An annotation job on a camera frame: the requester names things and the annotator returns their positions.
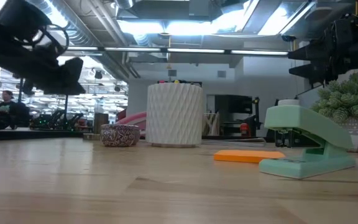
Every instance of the man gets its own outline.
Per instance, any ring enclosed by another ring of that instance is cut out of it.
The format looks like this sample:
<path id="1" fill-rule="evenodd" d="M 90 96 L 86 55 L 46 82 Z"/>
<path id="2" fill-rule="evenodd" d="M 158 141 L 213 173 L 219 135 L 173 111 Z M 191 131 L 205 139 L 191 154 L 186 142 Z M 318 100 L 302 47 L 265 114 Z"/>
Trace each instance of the man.
<path id="1" fill-rule="evenodd" d="M 13 93 L 9 90 L 2 91 L 2 99 L 4 101 L 0 103 L 0 111 L 12 113 L 12 109 L 16 105 L 16 103 L 12 101 L 12 99 L 14 99 Z"/>

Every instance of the wooden table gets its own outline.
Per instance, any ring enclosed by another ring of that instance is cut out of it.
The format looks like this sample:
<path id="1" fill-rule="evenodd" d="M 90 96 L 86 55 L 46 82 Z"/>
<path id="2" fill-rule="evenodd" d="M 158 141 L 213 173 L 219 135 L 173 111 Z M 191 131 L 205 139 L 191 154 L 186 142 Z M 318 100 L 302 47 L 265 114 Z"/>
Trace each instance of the wooden table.
<path id="1" fill-rule="evenodd" d="M 358 165 L 299 181 L 217 150 L 1 141 L 0 223 L 358 224 Z"/>

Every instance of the ceiling vent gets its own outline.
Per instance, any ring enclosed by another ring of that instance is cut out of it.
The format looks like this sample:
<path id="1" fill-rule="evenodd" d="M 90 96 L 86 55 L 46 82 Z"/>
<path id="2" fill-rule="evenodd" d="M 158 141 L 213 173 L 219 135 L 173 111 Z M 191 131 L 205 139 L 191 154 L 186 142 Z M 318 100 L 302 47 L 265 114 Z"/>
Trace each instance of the ceiling vent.
<path id="1" fill-rule="evenodd" d="M 226 78 L 226 71 L 218 71 L 218 78 Z"/>
<path id="2" fill-rule="evenodd" d="M 176 77 L 177 71 L 176 70 L 168 70 L 168 77 Z"/>

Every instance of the orange notepad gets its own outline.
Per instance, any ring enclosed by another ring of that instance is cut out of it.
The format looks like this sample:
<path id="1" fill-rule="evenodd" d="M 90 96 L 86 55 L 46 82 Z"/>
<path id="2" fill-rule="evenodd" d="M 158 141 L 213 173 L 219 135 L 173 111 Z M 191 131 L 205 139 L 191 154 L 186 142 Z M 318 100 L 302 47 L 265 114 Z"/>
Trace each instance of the orange notepad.
<path id="1" fill-rule="evenodd" d="M 283 157 L 285 157 L 284 154 L 277 151 L 220 150 L 215 153 L 214 160 L 259 163 L 262 159 L 278 159 Z"/>

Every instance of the white vase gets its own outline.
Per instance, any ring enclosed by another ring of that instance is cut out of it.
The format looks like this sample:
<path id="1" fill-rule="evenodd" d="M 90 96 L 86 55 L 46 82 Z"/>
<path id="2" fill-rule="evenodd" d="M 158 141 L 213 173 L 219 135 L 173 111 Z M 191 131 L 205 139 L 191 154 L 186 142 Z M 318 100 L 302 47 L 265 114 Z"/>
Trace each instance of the white vase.
<path id="1" fill-rule="evenodd" d="M 146 140 L 154 144 L 201 144 L 203 90 L 184 83 L 150 85 Z"/>

